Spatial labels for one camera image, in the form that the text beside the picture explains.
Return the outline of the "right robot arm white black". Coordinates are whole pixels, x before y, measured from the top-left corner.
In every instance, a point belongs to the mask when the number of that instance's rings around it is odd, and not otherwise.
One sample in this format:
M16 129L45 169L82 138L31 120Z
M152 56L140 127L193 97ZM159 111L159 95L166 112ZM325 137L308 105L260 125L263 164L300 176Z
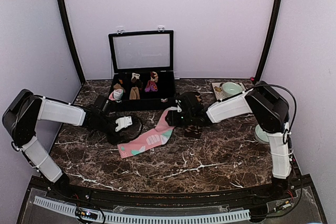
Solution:
M273 200L288 191L290 165L290 130L294 118L289 116L289 103L276 89L278 85L257 82L252 88L231 97L218 99L204 108L197 92L185 92L176 97L176 109L168 111L169 126L209 126L244 114L253 114L270 144L272 176L279 179L268 188Z

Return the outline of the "pink mint patterned sock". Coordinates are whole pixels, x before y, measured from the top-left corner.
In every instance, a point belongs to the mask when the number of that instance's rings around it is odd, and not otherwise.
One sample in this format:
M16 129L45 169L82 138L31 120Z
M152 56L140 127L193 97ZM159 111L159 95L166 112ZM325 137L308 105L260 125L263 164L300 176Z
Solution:
M155 147L165 145L175 128L174 126L169 126L165 120L170 111L177 111L177 107L172 106L164 110L155 128L140 134L136 139L128 143L118 144L117 147L121 158L136 156Z

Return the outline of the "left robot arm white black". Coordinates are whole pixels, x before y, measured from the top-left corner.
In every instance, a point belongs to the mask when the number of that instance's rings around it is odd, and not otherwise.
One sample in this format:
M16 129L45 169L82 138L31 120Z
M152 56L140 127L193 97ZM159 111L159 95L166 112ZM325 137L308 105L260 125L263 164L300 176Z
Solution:
M30 161L48 181L55 183L54 193L63 201L74 197L74 189L67 184L68 176L54 162L36 136L38 121L52 121L84 127L104 133L111 144L121 139L121 130L132 125L130 116L114 119L109 116L112 102L98 96L87 107L33 94L23 89L12 101L2 117L2 123L12 137L12 145Z

